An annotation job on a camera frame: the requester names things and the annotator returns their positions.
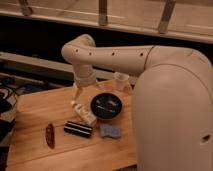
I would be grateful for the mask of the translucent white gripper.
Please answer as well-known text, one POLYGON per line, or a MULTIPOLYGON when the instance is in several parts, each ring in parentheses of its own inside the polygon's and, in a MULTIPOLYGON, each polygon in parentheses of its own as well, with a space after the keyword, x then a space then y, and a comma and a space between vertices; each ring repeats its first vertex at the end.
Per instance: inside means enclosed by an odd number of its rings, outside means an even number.
POLYGON ((78 98, 78 96, 82 93, 83 89, 91 86, 96 85, 98 83, 96 78, 74 78, 74 83, 72 86, 72 97, 74 100, 78 98))

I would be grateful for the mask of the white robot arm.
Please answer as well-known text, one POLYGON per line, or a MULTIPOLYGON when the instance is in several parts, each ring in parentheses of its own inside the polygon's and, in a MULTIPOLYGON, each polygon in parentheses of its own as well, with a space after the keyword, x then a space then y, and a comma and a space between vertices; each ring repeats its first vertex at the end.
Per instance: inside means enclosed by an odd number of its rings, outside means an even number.
POLYGON ((213 171, 213 65, 201 52, 171 46, 97 47, 81 35, 62 48, 77 81, 85 64, 138 78, 132 125, 138 171, 213 171))

